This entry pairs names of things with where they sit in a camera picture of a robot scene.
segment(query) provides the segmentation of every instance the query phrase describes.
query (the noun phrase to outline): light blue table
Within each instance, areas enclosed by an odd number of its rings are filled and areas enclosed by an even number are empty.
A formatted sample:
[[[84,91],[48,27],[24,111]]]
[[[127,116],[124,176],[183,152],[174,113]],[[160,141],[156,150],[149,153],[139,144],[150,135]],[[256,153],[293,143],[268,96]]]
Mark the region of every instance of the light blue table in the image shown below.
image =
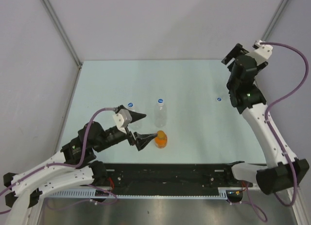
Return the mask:
[[[146,113],[139,133],[153,133],[153,108],[163,98],[168,145],[151,142],[138,152],[124,141],[101,153],[105,163],[264,163],[251,128],[230,104],[228,69],[218,60],[86,61],[81,69],[59,148],[77,136],[103,107],[134,102]],[[112,112],[100,114],[104,129],[114,126]]]

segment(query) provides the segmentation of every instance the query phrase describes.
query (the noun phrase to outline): black base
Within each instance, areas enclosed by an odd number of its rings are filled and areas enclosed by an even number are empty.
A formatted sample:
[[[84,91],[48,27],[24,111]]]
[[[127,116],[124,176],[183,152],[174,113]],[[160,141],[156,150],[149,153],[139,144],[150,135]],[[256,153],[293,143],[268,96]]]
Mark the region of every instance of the black base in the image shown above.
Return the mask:
[[[240,202],[243,199],[243,191],[227,190],[228,201],[232,203]]]
[[[3,175],[3,184],[5,187],[11,186],[11,181],[13,180],[13,176],[15,176],[16,173],[7,173]]]
[[[113,193],[148,196],[215,196],[218,187],[242,187],[234,164],[105,164]]]
[[[297,183],[299,184],[310,167],[305,159],[296,160],[293,162],[293,166],[297,176]],[[294,185],[293,173],[289,164],[280,164],[276,168],[259,170],[257,171],[256,179],[261,191],[267,195],[289,189]]]
[[[30,201],[29,201],[29,206],[28,208],[30,207],[33,207],[34,205],[36,205],[39,201],[39,197],[40,195],[42,194],[41,191],[39,191],[39,189],[36,189],[35,191],[32,192],[32,194],[30,194]],[[8,193],[6,196],[5,196],[5,204],[8,206],[8,207],[11,207],[13,206],[14,202],[18,199],[18,197],[15,197],[15,192],[11,192],[11,193]]]

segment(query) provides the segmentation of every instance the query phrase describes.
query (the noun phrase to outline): white bracket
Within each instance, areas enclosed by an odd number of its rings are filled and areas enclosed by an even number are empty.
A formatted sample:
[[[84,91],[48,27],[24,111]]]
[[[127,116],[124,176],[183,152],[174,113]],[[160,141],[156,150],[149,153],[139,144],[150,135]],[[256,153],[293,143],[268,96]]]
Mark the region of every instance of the white bracket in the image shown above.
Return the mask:
[[[125,128],[131,123],[132,117],[128,110],[121,109],[117,114],[113,115],[113,120],[116,123],[117,128],[126,134]]]
[[[257,65],[260,65],[263,62],[267,61],[272,54],[273,47],[271,45],[261,45],[260,43],[262,42],[263,41],[261,40],[257,40],[254,45],[258,48],[246,54],[246,56],[253,57],[256,60]]]
[[[45,198],[55,192],[71,187],[91,184],[94,181],[93,175],[93,170],[89,166],[86,166],[82,169],[76,169],[70,173],[55,177],[39,187],[39,190],[42,192],[40,198]]]
[[[266,169],[266,166],[253,165],[249,163],[238,163],[232,166],[234,178],[257,184],[256,174],[258,170]]]

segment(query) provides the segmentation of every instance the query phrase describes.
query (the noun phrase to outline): red wire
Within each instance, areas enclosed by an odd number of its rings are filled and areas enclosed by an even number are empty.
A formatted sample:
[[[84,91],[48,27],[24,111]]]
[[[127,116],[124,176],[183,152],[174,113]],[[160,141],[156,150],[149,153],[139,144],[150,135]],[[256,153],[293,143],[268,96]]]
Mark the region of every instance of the red wire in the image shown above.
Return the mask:
[[[244,192],[246,190],[246,185],[245,185],[244,181],[242,181],[242,187],[245,187],[245,189],[242,190],[242,192]]]
[[[109,177],[108,179],[109,179],[109,181],[110,181],[110,187],[111,187],[111,185],[112,185],[112,189],[110,190],[110,191],[112,191],[112,190],[115,188],[115,184],[113,183],[111,177]]]

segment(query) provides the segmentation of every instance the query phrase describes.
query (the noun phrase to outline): metal floor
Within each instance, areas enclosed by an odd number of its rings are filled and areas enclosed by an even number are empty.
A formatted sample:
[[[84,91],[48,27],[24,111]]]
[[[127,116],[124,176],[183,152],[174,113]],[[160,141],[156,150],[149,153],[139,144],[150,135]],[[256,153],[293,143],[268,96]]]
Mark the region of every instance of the metal floor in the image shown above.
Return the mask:
[[[268,216],[269,225],[295,225],[292,208],[258,191],[252,200]],[[79,199],[50,199],[49,205],[62,208]],[[120,199],[110,206],[89,202],[63,211],[43,207],[39,225],[261,225],[249,205],[232,205],[225,200]]]

